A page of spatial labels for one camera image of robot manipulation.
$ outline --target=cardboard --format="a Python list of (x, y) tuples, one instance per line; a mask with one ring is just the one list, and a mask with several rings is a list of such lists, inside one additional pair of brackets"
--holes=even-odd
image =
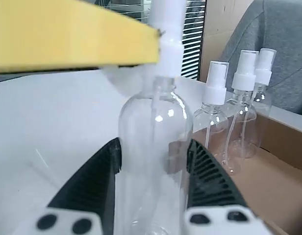
[[(248, 206), (277, 235), (302, 235), (302, 132), (273, 119), (266, 122), (262, 148), (232, 176)], [(194, 138), (204, 144), (204, 135)]]

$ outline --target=white pump sprayer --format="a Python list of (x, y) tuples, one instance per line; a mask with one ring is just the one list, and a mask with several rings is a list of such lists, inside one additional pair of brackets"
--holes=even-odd
[(161, 77), (179, 77), (184, 46), (182, 32), (186, 14), (186, 0), (152, 0), (148, 23), (159, 29), (160, 59), (154, 65), (145, 65), (147, 72)]

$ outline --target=bottle shoulder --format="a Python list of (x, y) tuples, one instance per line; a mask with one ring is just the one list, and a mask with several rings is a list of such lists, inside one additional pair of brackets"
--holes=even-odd
[(120, 121), (126, 122), (130, 119), (150, 122), (151, 118), (159, 122), (179, 120), (192, 123), (193, 116), (185, 102), (175, 94), (161, 95), (158, 100), (154, 100), (153, 95), (136, 94), (125, 103), (120, 114)]

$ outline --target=gray fabric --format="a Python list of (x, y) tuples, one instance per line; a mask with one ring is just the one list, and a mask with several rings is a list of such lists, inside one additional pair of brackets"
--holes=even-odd
[(268, 91), (273, 105), (302, 115), (302, 0), (255, 0), (235, 29), (220, 60), (230, 62), (226, 87), (240, 50), (277, 50)]

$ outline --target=black hole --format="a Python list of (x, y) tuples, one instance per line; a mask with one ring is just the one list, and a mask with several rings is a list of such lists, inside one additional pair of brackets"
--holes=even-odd
[(47, 214), (42, 216), (37, 222), (37, 228), (39, 230), (47, 230), (54, 226), (57, 221), (57, 216), (55, 214)]
[(227, 219), (236, 222), (248, 222), (248, 218), (240, 211), (231, 211), (227, 215)]
[(73, 225), (74, 234), (81, 235), (90, 231), (92, 222), (90, 219), (77, 220)]
[(209, 224), (210, 220), (204, 214), (194, 214), (190, 218), (190, 223), (193, 223), (193, 224)]

